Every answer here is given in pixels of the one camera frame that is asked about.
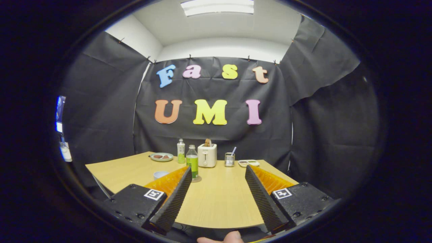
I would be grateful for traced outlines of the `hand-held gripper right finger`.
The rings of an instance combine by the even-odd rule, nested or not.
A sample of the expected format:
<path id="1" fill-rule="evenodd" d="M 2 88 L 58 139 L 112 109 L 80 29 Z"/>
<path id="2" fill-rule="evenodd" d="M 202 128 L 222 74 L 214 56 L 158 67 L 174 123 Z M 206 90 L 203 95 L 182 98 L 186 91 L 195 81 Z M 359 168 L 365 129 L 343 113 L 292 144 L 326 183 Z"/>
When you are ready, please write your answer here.
<path id="1" fill-rule="evenodd" d="M 310 183 L 290 183 L 257 166 L 248 165 L 245 179 L 268 231 L 294 228 L 335 204 Z"/>

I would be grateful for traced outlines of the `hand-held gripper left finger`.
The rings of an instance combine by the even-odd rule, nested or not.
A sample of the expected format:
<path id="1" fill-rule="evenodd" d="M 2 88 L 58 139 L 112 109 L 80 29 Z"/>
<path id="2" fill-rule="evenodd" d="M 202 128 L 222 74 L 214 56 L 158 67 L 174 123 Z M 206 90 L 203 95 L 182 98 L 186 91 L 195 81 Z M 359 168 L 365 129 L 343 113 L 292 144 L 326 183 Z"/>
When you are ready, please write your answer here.
<path id="1" fill-rule="evenodd" d="M 191 168 L 185 166 L 145 186 L 130 184 L 102 204 L 128 225 L 165 235 L 179 214 L 191 181 Z"/>

